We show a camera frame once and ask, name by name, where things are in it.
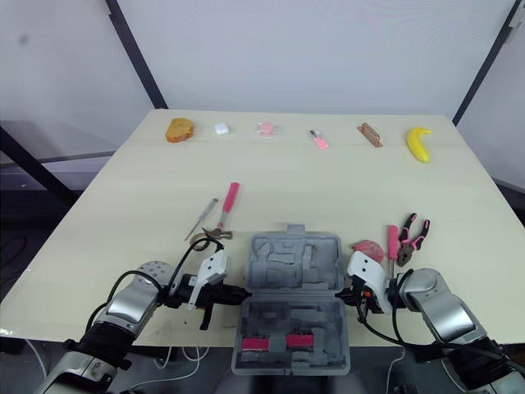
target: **white wall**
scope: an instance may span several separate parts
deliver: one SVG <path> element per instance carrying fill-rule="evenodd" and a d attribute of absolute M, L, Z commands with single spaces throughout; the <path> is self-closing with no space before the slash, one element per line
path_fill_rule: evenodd
<path fill-rule="evenodd" d="M 450 118 L 513 4 L 121 1 L 170 108 Z"/>
<path fill-rule="evenodd" d="M 513 3 L 120 1 L 171 108 L 449 117 Z M 117 149 L 152 108 L 107 14 L 103 0 L 0 2 L 0 122 L 37 158 Z M 459 125 L 520 186 L 524 30 Z"/>
<path fill-rule="evenodd" d="M 525 189 L 525 24 L 501 49 L 458 128 L 493 177 Z"/>
<path fill-rule="evenodd" d="M 117 149 L 152 104 L 104 1 L 0 2 L 0 120 L 35 157 Z"/>

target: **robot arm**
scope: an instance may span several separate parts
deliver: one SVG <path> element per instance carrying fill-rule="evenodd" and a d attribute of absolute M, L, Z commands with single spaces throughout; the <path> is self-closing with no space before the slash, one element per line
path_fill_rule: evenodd
<path fill-rule="evenodd" d="M 355 252 L 350 260 L 349 275 L 360 278 L 373 291 L 372 304 L 378 304 L 384 313 L 392 313 L 390 300 L 395 297 L 400 298 L 399 307 L 421 313 L 438 343 L 468 345 L 501 353 L 498 344 L 487 336 L 485 328 L 473 312 L 459 297 L 452 294 L 435 269 L 422 268 L 414 271 L 401 285 L 399 294 L 395 294 L 392 288 L 397 289 L 401 276 L 391 282 L 379 263 L 365 254 Z M 441 356 L 450 360 L 469 394 L 525 392 L 525 379 L 506 364 L 506 358 L 494 360 L 461 347 L 448 350 Z"/>
<path fill-rule="evenodd" d="M 190 302 L 190 308 L 205 308 L 201 329 L 206 329 L 214 303 L 238 305 L 249 295 L 244 289 L 222 284 L 227 268 L 227 254 L 219 250 L 203 261 L 197 277 L 179 271 L 168 290 L 175 269 L 160 261 L 143 264 L 138 271 L 153 277 L 166 294 L 161 294 L 145 277 L 136 275 L 106 305 L 78 343 L 65 343 L 68 352 L 34 394 L 105 392 L 117 369 L 131 366 L 126 354 L 162 304 L 178 308 L 183 302 Z"/>

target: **black metal frame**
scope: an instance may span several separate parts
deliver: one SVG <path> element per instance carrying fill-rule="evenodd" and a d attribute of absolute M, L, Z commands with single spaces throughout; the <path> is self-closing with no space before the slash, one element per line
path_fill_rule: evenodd
<path fill-rule="evenodd" d="M 118 1 L 106 0 L 106 4 L 110 11 L 109 19 L 113 23 L 118 38 L 121 39 L 122 46 L 126 50 L 131 64 L 137 72 L 137 76 L 139 76 L 142 86 L 146 89 L 146 93 L 148 94 L 153 106 L 155 108 L 167 109 L 166 101 L 149 70 L 148 64 L 144 60 L 144 56 L 142 56 L 142 53 L 140 52 L 139 45 L 135 41 L 133 33 L 131 33 L 124 14 L 122 14 L 122 10 L 118 5 Z"/>
<path fill-rule="evenodd" d="M 459 121 L 461 120 L 461 117 L 463 116 L 465 111 L 467 111 L 468 105 L 473 100 L 474 95 L 476 95 L 477 90 L 482 85 L 483 80 L 485 79 L 486 75 L 491 69 L 492 63 L 494 63 L 494 60 L 498 56 L 498 53 L 500 53 L 503 44 L 505 44 L 505 41 L 509 37 L 509 34 L 512 31 L 512 27 L 509 26 L 509 23 L 512 20 L 516 10 L 518 10 L 520 2 L 521 0 L 514 1 L 514 5 L 510 9 L 510 12 L 507 15 L 507 19 L 505 19 L 503 26 L 501 26 L 501 30 L 495 38 L 494 43 L 492 44 L 492 48 L 489 51 L 489 54 L 486 55 L 486 59 L 483 62 L 482 67 L 477 72 L 476 78 L 474 78 L 474 81 L 470 85 L 470 89 L 468 90 L 467 94 L 465 95 L 465 98 L 463 99 L 463 102 L 461 103 L 458 111 L 454 115 L 452 123 L 454 123 L 455 126 L 458 125 Z"/>
<path fill-rule="evenodd" d="M 30 174 L 38 183 L 53 193 L 65 205 L 68 207 L 73 206 L 79 198 L 78 195 L 61 183 L 1 126 L 0 133 L 0 150 L 9 156 L 9 158 L 18 164 L 24 171 Z"/>

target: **pink screwdriver handle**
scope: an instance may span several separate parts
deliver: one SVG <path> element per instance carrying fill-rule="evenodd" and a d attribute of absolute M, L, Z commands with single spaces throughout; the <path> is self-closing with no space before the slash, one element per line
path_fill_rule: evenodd
<path fill-rule="evenodd" d="M 398 252 L 398 241 L 397 241 L 397 235 L 398 230 L 397 226 L 388 226 L 388 258 L 389 259 L 397 259 L 397 252 Z"/>
<path fill-rule="evenodd" d="M 222 212 L 229 213 L 231 211 L 231 207 L 233 207 L 233 203 L 235 202 L 235 196 L 237 195 L 237 190 L 239 189 L 239 186 L 240 184 L 237 182 L 230 183 L 228 195 L 226 196 L 224 204 L 222 205 Z"/>

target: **bread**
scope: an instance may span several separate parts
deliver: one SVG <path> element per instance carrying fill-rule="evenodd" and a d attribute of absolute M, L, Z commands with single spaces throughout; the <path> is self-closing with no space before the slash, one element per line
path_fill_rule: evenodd
<path fill-rule="evenodd" d="M 191 138 L 194 134 L 194 124 L 188 119 L 177 117 L 173 119 L 166 130 L 168 142 L 181 142 Z"/>

